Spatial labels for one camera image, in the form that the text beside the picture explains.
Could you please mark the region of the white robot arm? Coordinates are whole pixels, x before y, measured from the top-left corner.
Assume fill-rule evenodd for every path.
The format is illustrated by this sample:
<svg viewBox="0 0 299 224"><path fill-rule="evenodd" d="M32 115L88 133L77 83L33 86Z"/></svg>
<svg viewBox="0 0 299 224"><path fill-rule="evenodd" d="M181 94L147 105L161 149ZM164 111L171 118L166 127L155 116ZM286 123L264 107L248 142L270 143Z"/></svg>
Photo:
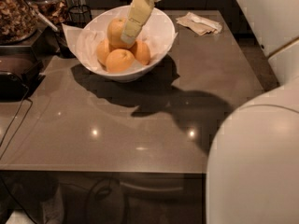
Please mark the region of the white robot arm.
<svg viewBox="0 0 299 224"><path fill-rule="evenodd" d="M206 167L205 224L299 224L299 0L236 0L279 85L221 124Z"/></svg>

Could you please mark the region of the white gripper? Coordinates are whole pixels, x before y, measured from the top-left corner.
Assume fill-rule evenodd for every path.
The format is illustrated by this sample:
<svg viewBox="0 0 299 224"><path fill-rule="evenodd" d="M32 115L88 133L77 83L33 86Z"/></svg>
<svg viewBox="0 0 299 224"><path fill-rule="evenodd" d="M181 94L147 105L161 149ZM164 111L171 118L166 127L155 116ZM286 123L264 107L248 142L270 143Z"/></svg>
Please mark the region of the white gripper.
<svg viewBox="0 0 299 224"><path fill-rule="evenodd" d="M126 44L133 44L150 18L154 9L154 1L161 0L132 0L128 16L121 33L121 40Z"/></svg>

